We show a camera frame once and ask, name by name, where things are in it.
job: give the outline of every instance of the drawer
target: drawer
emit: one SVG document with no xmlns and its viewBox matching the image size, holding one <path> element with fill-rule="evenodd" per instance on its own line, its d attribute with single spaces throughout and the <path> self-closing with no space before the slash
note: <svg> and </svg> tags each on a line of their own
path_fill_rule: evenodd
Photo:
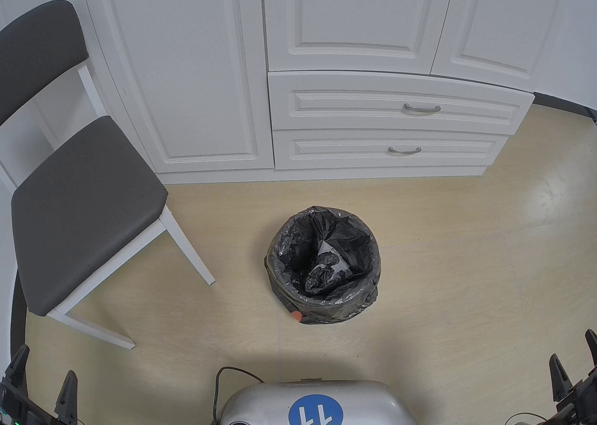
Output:
<svg viewBox="0 0 597 425">
<path fill-rule="evenodd" d="M 451 78 L 362 71 L 277 71 L 268 74 L 268 83 L 274 130 L 398 128 L 513 135 L 535 98 Z M 413 111 L 418 108 L 432 113 Z"/>
<path fill-rule="evenodd" d="M 507 138 L 429 130 L 276 130 L 273 148 L 276 169 L 487 166 Z"/>
</svg>

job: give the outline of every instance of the gray cushioned seat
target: gray cushioned seat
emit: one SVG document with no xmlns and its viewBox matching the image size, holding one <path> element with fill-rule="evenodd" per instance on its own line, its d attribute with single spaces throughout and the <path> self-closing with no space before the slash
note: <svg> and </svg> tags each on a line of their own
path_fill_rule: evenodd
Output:
<svg viewBox="0 0 597 425">
<path fill-rule="evenodd" d="M 45 316 L 54 309 L 160 217 L 167 195 L 109 116 L 65 142 L 12 197 L 29 310 Z"/>
</svg>

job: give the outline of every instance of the trash can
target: trash can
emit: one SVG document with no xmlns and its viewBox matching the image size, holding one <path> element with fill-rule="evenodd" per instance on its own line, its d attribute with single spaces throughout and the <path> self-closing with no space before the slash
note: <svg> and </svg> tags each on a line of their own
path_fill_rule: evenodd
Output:
<svg viewBox="0 0 597 425">
<path fill-rule="evenodd" d="M 369 227 L 341 209 L 312 206 L 289 218 L 265 257 L 274 294 L 303 324 L 351 319 L 377 298 L 382 265 Z"/>
</svg>

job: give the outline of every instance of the wooden floor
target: wooden floor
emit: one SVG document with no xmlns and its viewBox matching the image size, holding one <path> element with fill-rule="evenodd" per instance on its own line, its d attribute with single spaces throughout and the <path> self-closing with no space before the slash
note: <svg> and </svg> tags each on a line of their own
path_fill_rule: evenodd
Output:
<svg viewBox="0 0 597 425">
<path fill-rule="evenodd" d="M 266 381 L 382 381 L 420 424 L 549 416 L 549 356 L 572 382 L 592 367 L 596 185 L 593 121 L 533 106 L 483 177 L 168 186 L 216 283 L 161 235 L 76 308 L 137 347 L 30 314 L 30 395 L 53 410 L 73 369 L 86 425 L 207 425 L 215 373 L 235 365 Z M 380 245 L 378 300 L 343 324 L 297 323 L 263 268 L 277 229 L 311 205 L 357 214 Z M 222 404 L 251 383 L 227 373 Z"/>
</svg>

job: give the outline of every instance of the blue circle sticker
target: blue circle sticker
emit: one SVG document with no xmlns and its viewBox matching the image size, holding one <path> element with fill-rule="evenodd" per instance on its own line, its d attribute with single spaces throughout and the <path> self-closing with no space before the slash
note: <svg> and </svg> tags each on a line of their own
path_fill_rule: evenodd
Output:
<svg viewBox="0 0 597 425">
<path fill-rule="evenodd" d="M 341 425 L 344 412 L 338 402 L 327 395 L 306 395 L 288 412 L 290 425 Z"/>
</svg>

